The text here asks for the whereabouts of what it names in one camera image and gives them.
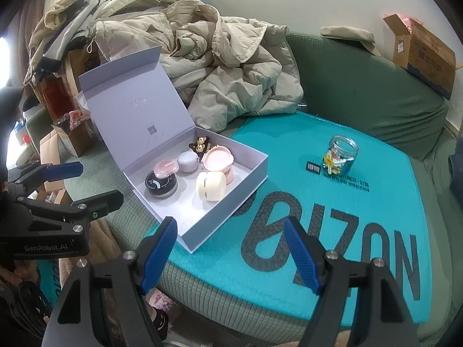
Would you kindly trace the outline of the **beige puffer jacket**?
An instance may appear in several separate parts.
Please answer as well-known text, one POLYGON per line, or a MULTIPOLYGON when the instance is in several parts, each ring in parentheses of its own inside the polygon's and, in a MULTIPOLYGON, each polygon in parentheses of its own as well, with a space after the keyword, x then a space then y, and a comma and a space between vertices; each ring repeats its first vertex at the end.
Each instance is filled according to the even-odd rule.
POLYGON ((37 70, 45 46, 82 8, 58 0, 42 16, 28 44, 25 82, 58 75, 65 56, 97 47, 107 61, 160 47, 160 64, 196 125, 220 132, 241 116, 293 114, 303 97, 288 28, 223 16, 203 0, 109 0, 70 47, 56 73, 37 70))

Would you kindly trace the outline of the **dark blue garment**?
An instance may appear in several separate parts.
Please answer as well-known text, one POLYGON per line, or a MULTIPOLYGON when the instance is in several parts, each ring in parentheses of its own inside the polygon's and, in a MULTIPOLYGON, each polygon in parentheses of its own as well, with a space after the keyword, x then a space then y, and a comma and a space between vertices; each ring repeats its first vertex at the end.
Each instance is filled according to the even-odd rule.
POLYGON ((448 158, 449 171, 451 173, 450 188, 454 196, 462 203, 463 197, 463 158, 462 154, 452 154, 448 158))

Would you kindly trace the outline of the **cream white jar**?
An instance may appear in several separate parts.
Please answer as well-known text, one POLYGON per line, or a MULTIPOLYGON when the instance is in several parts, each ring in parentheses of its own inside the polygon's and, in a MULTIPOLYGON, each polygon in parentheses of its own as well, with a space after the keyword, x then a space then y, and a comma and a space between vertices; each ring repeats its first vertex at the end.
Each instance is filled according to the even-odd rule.
POLYGON ((202 201, 220 201, 226 186, 226 177, 221 171, 202 171, 196 179, 196 190, 202 201))

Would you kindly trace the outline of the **beige cushion on sofa back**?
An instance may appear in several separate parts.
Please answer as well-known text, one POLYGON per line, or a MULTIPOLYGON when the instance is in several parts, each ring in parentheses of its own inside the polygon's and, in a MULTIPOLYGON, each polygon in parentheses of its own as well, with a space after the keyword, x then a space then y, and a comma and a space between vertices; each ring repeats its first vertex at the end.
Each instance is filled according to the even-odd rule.
POLYGON ((320 28, 320 35, 325 38, 358 42, 372 55, 381 56, 376 47, 374 34, 367 30, 348 26, 326 26, 320 28))

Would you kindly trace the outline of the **pink round compact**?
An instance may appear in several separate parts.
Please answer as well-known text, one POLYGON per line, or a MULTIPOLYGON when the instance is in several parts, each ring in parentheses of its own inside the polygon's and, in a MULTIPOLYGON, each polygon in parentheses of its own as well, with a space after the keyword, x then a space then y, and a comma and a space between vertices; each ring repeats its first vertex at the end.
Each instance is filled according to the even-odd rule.
POLYGON ((165 159, 157 162, 153 168, 153 173, 158 179, 167 179, 179 171, 179 164, 176 159, 165 159))

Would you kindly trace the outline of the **black lid glass jar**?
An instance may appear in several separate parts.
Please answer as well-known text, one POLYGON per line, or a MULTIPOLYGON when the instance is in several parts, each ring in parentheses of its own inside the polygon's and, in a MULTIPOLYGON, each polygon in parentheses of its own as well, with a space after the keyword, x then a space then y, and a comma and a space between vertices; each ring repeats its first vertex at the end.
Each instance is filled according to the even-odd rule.
POLYGON ((163 199, 171 197, 177 191, 177 177, 171 174, 164 179, 160 179, 151 171, 144 180, 148 192, 154 198, 163 199))

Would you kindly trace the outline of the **white egg-shaped case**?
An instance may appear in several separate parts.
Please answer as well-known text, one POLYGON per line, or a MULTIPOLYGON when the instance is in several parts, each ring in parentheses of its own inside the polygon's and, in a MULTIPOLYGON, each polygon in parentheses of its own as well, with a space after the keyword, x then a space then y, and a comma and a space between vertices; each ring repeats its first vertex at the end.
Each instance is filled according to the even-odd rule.
POLYGON ((191 149, 184 151, 177 157, 179 171, 192 173, 199 167, 199 156, 191 149))

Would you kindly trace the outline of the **pink lidded bowl container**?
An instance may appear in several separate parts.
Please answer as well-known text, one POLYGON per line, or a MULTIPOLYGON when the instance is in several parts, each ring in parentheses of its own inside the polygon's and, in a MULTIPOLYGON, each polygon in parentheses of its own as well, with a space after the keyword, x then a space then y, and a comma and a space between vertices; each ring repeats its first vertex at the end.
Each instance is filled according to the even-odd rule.
POLYGON ((225 175, 226 183, 230 184, 234 179, 232 165, 234 156, 227 147, 216 145, 208 150, 202 159, 203 167, 206 171, 219 171, 225 175))

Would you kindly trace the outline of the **dark brown bear hair claw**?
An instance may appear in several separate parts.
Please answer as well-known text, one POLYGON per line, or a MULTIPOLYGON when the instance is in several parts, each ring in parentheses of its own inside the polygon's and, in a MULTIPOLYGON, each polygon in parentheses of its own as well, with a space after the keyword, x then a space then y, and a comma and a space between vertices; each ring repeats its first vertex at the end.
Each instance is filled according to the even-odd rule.
POLYGON ((190 143, 188 147, 197 154, 199 160, 213 147, 210 143, 209 136, 199 136, 195 142, 190 143))

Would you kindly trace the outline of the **lavender gift box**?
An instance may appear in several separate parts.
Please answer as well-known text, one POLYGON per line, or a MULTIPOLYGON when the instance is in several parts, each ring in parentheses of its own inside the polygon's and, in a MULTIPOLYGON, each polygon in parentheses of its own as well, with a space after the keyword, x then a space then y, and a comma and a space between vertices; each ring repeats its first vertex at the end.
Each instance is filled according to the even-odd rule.
POLYGON ((177 240, 196 251, 268 178, 268 156, 220 134, 195 126, 159 62, 160 47, 141 50, 107 62, 80 75, 91 117, 115 163, 151 214, 177 221, 177 240), (195 138, 230 149, 235 178, 225 196, 203 201, 196 190, 197 175, 177 175, 174 195, 158 199, 145 186, 155 164, 174 159, 195 138))

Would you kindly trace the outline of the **grey white striped garment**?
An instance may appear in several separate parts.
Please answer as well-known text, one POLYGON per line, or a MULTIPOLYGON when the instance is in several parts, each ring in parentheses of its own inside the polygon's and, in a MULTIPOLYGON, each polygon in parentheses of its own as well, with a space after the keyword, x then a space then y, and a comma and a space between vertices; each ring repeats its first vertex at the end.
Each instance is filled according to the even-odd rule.
POLYGON ((46 73, 58 72, 64 55, 72 45, 87 38, 90 22, 108 2, 109 0, 83 0, 77 15, 64 26, 50 45, 45 46, 36 69, 46 73))

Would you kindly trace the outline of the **glass jar with trinkets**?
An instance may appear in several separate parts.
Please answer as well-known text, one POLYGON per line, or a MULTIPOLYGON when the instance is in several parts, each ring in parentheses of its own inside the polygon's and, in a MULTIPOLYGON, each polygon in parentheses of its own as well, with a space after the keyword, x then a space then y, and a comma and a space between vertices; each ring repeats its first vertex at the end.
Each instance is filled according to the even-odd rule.
POLYGON ((330 176, 347 176, 358 153, 359 146, 353 139, 334 135, 323 155, 323 168, 330 176))

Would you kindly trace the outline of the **teal bubble mailer mat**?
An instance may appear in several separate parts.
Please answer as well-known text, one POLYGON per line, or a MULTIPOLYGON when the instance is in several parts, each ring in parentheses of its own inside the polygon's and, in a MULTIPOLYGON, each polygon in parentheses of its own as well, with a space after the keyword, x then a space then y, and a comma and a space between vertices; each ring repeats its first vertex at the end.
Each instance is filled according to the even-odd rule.
POLYGON ((268 178, 196 251, 178 242, 170 256, 175 266, 261 309, 307 319, 316 298, 301 282, 282 236, 284 219, 294 216, 325 248, 347 259, 382 258, 413 320, 429 319, 429 232, 407 155, 304 113, 250 119, 233 138, 268 156, 268 178), (334 135, 359 146, 347 176, 330 176, 323 168, 334 135))

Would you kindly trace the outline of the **brown cardboard box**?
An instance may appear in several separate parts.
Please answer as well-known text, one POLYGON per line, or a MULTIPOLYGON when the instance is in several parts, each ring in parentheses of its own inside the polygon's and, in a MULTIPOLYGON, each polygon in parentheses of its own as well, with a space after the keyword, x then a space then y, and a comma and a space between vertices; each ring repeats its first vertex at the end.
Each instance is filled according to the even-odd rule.
POLYGON ((450 100, 457 70, 454 51, 411 16, 395 13, 383 21, 395 35, 393 62, 450 100))

